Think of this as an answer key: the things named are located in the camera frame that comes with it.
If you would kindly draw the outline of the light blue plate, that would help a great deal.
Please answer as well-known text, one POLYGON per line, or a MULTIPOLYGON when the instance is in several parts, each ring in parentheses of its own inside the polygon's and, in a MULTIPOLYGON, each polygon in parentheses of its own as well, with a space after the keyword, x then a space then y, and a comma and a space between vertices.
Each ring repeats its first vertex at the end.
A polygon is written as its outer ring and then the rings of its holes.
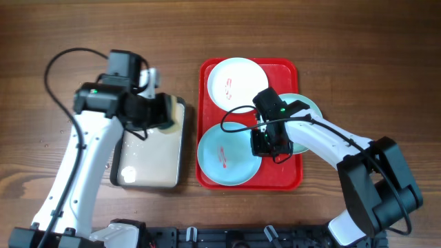
POLYGON ((253 178, 262 163, 251 148, 251 132, 237 132, 245 125, 235 122, 216 124, 199 141, 197 160, 211 181, 223 186, 237 186, 253 178), (223 128, 235 130, 227 133, 223 128))

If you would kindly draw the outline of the green yellow sponge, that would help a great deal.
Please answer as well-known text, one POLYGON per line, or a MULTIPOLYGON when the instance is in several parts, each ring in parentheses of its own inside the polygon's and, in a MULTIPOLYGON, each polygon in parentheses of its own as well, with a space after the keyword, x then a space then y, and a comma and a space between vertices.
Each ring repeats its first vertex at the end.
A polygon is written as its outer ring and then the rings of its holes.
POLYGON ((176 96, 170 97, 170 116, 171 119, 169 122, 158 127, 159 132, 163 134, 171 134, 181 130, 183 126, 184 108, 183 105, 178 102, 176 96))

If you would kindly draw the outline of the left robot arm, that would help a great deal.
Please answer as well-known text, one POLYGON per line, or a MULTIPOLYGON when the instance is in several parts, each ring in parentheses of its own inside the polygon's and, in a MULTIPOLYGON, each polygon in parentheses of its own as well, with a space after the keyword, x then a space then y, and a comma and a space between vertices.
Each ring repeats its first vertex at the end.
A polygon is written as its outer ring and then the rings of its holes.
POLYGON ((176 98, 145 98, 127 86, 85 83, 76 91, 72 131, 54 184, 30 228, 9 247, 143 247, 145 223, 115 220, 92 231, 96 195, 111 151, 125 131, 170 125, 176 98))

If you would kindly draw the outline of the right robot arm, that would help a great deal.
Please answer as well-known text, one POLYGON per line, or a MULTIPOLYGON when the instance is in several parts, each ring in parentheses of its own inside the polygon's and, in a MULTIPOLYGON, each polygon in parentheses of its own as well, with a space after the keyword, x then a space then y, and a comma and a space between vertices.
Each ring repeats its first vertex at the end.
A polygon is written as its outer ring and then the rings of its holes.
POLYGON ((392 231, 399 220, 407 225, 403 234, 411 233, 409 214, 422 206, 423 197, 394 140, 373 141, 345 131, 302 101, 286 103, 271 87, 252 102, 260 122, 252 129, 253 155, 292 155, 299 144, 337 170, 346 209, 327 229, 339 245, 392 231))

